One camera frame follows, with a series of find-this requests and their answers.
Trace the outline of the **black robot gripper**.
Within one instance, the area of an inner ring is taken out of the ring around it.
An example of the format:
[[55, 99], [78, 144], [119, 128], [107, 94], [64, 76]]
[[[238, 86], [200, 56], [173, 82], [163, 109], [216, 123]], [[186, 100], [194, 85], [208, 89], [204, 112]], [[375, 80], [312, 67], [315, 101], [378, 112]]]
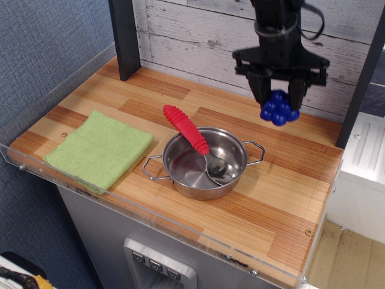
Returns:
[[259, 46], [234, 51], [235, 71], [245, 75], [255, 100], [264, 105], [271, 96], [271, 79], [289, 82], [293, 111], [299, 110], [311, 85], [325, 86], [329, 60], [308, 51], [297, 30], [278, 36], [259, 36]]

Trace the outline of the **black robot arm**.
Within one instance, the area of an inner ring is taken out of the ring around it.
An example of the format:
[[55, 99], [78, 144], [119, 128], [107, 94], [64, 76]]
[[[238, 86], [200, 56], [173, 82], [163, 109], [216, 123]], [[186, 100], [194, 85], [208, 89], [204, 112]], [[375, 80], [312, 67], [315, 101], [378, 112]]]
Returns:
[[271, 81], [288, 82], [290, 105], [301, 108], [307, 89], [327, 83], [328, 59], [306, 50], [301, 42], [301, 10], [323, 13], [304, 1], [252, 1], [254, 30], [259, 46], [234, 51], [235, 72], [248, 79], [255, 100], [264, 105], [271, 96]]

